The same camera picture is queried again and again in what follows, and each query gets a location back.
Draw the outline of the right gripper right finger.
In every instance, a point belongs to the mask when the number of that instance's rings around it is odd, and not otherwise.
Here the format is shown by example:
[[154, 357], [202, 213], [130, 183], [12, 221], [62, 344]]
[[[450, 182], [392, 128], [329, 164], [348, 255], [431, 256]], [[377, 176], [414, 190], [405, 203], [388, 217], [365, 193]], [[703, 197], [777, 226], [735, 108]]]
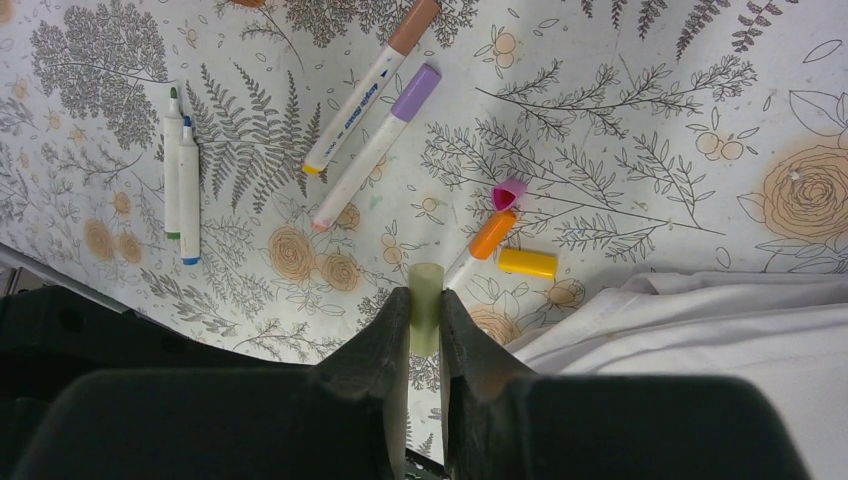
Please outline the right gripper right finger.
[[805, 479], [776, 410], [732, 377], [543, 375], [440, 299], [453, 479]]

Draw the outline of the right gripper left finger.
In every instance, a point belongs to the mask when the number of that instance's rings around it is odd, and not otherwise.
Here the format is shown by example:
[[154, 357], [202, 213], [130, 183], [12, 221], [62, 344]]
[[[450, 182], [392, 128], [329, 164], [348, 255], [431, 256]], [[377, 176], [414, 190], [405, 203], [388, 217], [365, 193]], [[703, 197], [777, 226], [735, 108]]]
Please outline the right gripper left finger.
[[103, 369], [74, 380], [14, 479], [400, 479], [410, 295], [320, 363]]

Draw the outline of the pale yellow pen cap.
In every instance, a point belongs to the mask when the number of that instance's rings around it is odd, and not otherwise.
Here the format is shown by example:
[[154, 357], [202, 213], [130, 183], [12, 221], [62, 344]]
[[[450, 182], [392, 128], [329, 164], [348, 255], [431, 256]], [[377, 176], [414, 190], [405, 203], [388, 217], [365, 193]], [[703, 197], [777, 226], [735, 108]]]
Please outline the pale yellow pen cap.
[[410, 350], [428, 357], [438, 349], [440, 299], [444, 269], [435, 263], [418, 263], [410, 267], [408, 288], [411, 296]]

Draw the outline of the white marker pen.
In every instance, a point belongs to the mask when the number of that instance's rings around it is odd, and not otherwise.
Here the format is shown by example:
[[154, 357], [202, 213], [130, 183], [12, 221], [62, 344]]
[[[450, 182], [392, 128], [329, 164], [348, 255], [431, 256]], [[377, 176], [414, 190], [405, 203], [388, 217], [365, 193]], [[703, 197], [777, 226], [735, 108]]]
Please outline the white marker pen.
[[305, 156], [303, 172], [317, 175], [326, 169], [407, 57], [394, 51], [387, 43]]
[[475, 261], [487, 260], [517, 222], [512, 210], [493, 213], [456, 257], [445, 274], [445, 288], [457, 290], [464, 272]]

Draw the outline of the brown pen cap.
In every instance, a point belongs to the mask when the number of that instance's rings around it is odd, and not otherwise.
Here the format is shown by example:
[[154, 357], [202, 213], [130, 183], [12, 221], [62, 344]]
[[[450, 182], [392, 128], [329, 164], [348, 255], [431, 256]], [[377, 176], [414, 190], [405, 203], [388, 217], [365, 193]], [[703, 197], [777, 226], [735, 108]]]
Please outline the brown pen cap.
[[389, 38], [388, 45], [408, 56], [440, 11], [441, 4], [436, 0], [416, 0]]

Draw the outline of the orange pen cap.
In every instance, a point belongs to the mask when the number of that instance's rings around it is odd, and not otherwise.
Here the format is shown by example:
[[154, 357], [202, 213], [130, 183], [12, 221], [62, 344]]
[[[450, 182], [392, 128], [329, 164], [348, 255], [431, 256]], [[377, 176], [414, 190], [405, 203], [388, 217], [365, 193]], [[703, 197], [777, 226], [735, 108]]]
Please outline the orange pen cap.
[[511, 210], [493, 213], [469, 243], [468, 251], [470, 255], [478, 260], [488, 259], [516, 221], [517, 216]]

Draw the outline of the purple pen cap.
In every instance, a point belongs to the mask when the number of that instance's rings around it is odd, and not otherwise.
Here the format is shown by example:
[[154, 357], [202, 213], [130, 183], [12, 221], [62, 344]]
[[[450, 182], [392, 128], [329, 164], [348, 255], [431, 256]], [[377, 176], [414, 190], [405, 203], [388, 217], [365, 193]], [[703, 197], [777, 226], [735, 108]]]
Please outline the purple pen cap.
[[422, 64], [390, 109], [395, 118], [410, 122], [433, 93], [442, 75], [429, 64]]

